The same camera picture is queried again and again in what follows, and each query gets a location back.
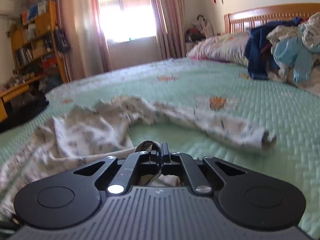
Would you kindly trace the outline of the white letter-print shirt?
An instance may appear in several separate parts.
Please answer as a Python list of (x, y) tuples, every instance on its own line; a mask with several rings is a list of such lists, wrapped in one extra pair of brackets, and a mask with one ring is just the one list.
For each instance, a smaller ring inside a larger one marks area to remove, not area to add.
[(48, 119), (31, 139), (1, 166), (1, 215), (14, 214), (14, 197), (25, 185), (114, 155), (127, 158), (129, 127), (168, 122), (202, 131), (214, 140), (249, 150), (264, 150), (277, 137), (248, 120), (204, 108), (172, 106), (143, 98), (118, 98), (92, 108), (76, 106)]

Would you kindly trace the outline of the green quilted bee bedspread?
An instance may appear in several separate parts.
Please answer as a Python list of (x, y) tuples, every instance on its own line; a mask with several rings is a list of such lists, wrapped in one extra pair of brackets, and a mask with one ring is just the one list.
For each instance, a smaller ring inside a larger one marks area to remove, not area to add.
[(168, 122), (129, 127), (130, 146), (166, 142), (195, 159), (212, 155), (287, 181), (302, 191), (300, 228), (319, 238), (319, 97), (285, 82), (253, 80), (245, 67), (209, 60), (170, 59), (65, 83), (46, 95), (49, 105), (27, 124), (1, 134), (1, 166), (23, 148), (35, 129), (74, 107), (92, 108), (118, 98), (143, 98), (172, 106), (204, 108), (248, 120), (277, 137), (264, 150), (214, 140), (202, 131)]

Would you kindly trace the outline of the floral pillow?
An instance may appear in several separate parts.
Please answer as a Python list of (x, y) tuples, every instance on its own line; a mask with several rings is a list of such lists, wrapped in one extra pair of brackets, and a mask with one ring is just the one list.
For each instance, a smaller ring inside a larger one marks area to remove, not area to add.
[(235, 63), (248, 67), (245, 48), (249, 38), (250, 35), (247, 32), (212, 36), (191, 49), (187, 53), (187, 57), (190, 59)]

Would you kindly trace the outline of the navy blue garment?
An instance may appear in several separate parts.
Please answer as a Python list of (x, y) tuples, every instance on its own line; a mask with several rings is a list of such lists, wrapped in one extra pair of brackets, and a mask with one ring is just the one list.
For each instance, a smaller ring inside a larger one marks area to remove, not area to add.
[(267, 35), (279, 25), (297, 27), (301, 22), (302, 18), (295, 17), (289, 21), (268, 22), (250, 30), (244, 56), (248, 60), (248, 74), (253, 80), (268, 80), (266, 61), (270, 57), (271, 43)]

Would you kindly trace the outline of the black folded garment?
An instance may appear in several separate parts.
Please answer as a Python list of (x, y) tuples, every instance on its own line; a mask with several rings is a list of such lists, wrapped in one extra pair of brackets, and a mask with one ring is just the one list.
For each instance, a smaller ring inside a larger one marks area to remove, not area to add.
[(8, 117), (1, 122), (1, 133), (29, 122), (44, 111), (48, 105), (49, 101), (46, 97), (36, 98), (17, 108), (14, 108), (10, 102), (5, 103), (4, 109)]

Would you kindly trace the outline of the doll on nightstand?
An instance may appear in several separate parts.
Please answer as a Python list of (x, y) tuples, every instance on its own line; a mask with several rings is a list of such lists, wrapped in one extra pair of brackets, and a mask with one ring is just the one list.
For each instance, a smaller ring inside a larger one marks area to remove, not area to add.
[(206, 38), (214, 36), (214, 31), (210, 22), (207, 22), (203, 15), (197, 16), (197, 21), (200, 26), (200, 31)]

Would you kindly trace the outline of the wooden bookshelf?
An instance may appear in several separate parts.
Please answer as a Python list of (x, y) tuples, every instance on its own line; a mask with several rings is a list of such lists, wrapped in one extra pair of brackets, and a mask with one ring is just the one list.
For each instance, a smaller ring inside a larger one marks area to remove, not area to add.
[(10, 26), (10, 41), (17, 75), (58, 73), (68, 81), (62, 53), (58, 51), (59, 29), (56, 2), (42, 1), (21, 13), (20, 21)]

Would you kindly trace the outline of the wooden headboard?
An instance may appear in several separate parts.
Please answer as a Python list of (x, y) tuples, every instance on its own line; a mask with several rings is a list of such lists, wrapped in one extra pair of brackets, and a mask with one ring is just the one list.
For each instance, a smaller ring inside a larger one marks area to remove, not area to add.
[(244, 32), (272, 21), (288, 21), (295, 17), (309, 18), (319, 12), (319, 3), (271, 5), (224, 15), (225, 33)]

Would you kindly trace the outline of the yellow wooden desk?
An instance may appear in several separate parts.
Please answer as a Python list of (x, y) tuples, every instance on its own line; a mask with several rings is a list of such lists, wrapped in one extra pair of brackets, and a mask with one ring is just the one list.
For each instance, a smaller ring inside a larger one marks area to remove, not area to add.
[(24, 83), (21, 83), (17, 85), (16, 87), (12, 87), (6, 92), (1, 92), (1, 102), (0, 102), (0, 122), (3, 122), (5, 119), (8, 118), (8, 113), (5, 109), (5, 103), (9, 102), (10, 100), (20, 96), (21, 94), (27, 92), (30, 90), (30, 84), (39, 81), (43, 79), (45, 75), (39, 75), (37, 77), (33, 77), (32, 79), (29, 79), (25, 81)]

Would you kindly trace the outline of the light blue garment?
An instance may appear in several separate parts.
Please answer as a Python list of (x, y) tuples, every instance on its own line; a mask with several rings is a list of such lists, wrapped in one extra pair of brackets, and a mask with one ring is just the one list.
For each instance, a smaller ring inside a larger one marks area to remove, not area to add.
[(299, 84), (310, 78), (314, 54), (319, 54), (319, 45), (308, 48), (304, 46), (302, 38), (295, 35), (278, 42), (273, 57), (276, 63), (293, 68), (293, 81)]

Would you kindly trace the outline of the pink curtain right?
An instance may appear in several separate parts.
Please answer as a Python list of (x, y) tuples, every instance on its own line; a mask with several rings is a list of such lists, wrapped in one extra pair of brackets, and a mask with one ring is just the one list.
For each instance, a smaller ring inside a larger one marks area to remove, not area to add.
[(150, 0), (156, 21), (156, 40), (162, 60), (185, 57), (184, 0)]

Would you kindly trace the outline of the pink curtain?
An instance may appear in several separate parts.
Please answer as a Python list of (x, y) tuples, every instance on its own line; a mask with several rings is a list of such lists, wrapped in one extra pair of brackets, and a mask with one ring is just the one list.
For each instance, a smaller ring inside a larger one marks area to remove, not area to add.
[(58, 22), (70, 51), (64, 56), (68, 81), (112, 70), (107, 43), (100, 26), (98, 0), (56, 0)]
[(156, 40), (162, 60), (185, 57), (184, 0), (150, 0), (156, 21)]

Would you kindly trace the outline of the pink curtain left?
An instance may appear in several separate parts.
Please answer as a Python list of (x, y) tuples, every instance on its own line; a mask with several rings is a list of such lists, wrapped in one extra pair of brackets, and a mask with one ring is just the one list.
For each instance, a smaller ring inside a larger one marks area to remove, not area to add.
[(98, 0), (56, 0), (58, 22), (70, 51), (64, 56), (68, 81), (112, 70), (107, 43), (100, 26)]

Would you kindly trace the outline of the white patterned garment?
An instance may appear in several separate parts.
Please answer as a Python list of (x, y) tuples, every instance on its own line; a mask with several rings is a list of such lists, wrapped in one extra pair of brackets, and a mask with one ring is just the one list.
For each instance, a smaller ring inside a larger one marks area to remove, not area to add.
[[(274, 49), (278, 42), (295, 35), (300, 36), (304, 46), (308, 48), (319, 45), (319, 12), (310, 16), (307, 21), (300, 23), (297, 27), (286, 27), (279, 25), (273, 29), (266, 37), (272, 44), (271, 54), (273, 55)], [(319, 61), (319, 54), (314, 54), (313, 67), (317, 61)], [(278, 76), (281, 79), (286, 79), (290, 70), (293, 72), (293, 68), (289, 67), (288, 65), (283, 63), (276, 64), (279, 67)]]

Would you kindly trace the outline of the white air conditioner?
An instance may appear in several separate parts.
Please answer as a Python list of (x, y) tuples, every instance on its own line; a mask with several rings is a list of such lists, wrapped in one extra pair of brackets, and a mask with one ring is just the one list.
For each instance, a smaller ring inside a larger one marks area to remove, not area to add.
[(15, 2), (13, 0), (0, 0), (1, 14), (12, 14), (15, 11)]

